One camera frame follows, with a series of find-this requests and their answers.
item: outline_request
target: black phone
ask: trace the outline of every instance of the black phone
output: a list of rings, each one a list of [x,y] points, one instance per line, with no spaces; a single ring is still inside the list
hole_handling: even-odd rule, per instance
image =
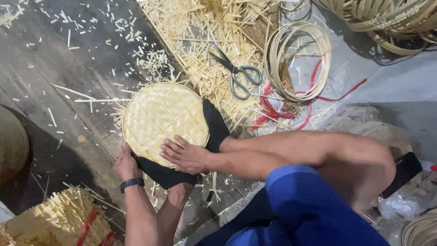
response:
[[[408,152],[401,158],[395,160],[396,175],[393,182],[381,193],[381,197],[386,199],[403,185],[408,183],[414,176],[422,171],[422,166],[413,152]]]

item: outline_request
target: hand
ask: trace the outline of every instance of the hand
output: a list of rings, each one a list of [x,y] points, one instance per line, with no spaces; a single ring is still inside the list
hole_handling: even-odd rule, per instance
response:
[[[131,156],[131,148],[128,143],[122,146],[121,153],[118,155],[113,169],[123,181],[143,177],[142,171],[138,168],[135,159]]]
[[[176,171],[190,174],[206,172],[207,157],[210,152],[203,147],[190,144],[179,135],[175,135],[174,139],[180,145],[170,139],[164,139],[164,143],[161,145],[163,151],[160,152],[160,155],[169,162],[178,165]]]

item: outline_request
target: scissors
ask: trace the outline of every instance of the scissors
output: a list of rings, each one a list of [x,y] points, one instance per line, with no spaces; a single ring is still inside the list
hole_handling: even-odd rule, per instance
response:
[[[223,51],[221,49],[219,49],[219,47],[217,47],[217,45],[215,46],[215,48],[217,49],[217,51],[219,52],[220,56],[217,56],[216,54],[212,53],[211,51],[209,52],[211,54],[212,57],[215,58],[215,60],[222,64],[225,68],[227,68],[229,71],[231,71],[232,76],[231,76],[231,91],[232,94],[234,94],[234,96],[238,99],[241,100],[246,100],[249,98],[250,93],[249,90],[244,87],[236,78],[236,75],[241,72],[243,73],[246,78],[254,85],[260,85],[262,82],[262,77],[261,77],[261,72],[254,66],[240,66],[240,67],[236,67],[234,66],[231,61],[229,60],[229,58],[223,53]],[[246,70],[252,70],[255,71],[257,73],[258,79],[254,80],[254,78],[247,73]],[[234,88],[234,83],[237,84],[237,86],[239,86],[240,88],[242,88],[245,92],[246,95],[245,96],[239,96],[236,92],[235,92],[235,88]]]

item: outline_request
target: black sock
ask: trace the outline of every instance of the black sock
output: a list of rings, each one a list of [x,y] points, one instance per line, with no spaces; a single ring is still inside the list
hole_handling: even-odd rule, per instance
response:
[[[220,144],[230,135],[228,127],[220,112],[208,99],[203,100],[203,115],[209,128],[207,148],[213,153],[219,153]]]
[[[189,183],[193,186],[196,184],[197,175],[164,167],[144,157],[137,157],[135,160],[137,161],[138,168],[166,190],[179,183]]]

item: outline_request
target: wristwatch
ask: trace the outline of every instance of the wristwatch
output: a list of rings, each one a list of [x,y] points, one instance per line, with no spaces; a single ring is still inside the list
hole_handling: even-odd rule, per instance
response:
[[[132,185],[141,185],[144,187],[144,179],[143,178],[135,178],[135,179],[128,179],[121,183],[120,190],[121,193],[125,192],[126,187],[132,186]]]

